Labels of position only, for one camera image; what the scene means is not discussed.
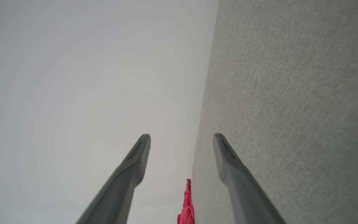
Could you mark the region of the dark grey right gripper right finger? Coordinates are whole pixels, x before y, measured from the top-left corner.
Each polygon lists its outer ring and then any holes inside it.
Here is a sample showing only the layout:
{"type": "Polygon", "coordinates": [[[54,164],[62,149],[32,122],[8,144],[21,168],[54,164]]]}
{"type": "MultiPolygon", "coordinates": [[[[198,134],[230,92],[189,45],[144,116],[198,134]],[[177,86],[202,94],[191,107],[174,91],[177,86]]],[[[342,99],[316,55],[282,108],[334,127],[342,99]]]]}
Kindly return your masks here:
{"type": "Polygon", "coordinates": [[[221,133],[213,135],[220,180],[228,188],[236,224],[285,224],[253,175],[221,133]]]}

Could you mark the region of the red Bulls basketball jersey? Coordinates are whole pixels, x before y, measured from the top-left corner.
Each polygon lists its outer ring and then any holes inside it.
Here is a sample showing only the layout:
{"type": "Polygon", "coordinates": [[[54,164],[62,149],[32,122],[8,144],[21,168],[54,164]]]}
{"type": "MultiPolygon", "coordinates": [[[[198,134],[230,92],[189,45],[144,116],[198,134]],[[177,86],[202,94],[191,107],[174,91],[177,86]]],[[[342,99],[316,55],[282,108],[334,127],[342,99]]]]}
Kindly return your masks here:
{"type": "Polygon", "coordinates": [[[191,199],[191,180],[186,180],[184,201],[181,213],[177,216],[177,224],[195,224],[194,207],[191,199]]]}

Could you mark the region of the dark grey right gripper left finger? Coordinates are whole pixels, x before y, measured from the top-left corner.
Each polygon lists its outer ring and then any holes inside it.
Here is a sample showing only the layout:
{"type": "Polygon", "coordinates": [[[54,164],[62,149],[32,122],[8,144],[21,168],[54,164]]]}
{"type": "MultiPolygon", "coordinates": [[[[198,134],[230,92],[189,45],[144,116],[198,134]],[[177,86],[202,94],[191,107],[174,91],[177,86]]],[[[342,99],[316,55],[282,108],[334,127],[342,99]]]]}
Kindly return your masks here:
{"type": "Polygon", "coordinates": [[[76,224],[127,223],[135,188],[145,175],[150,145],[150,135],[141,135],[76,224]]]}

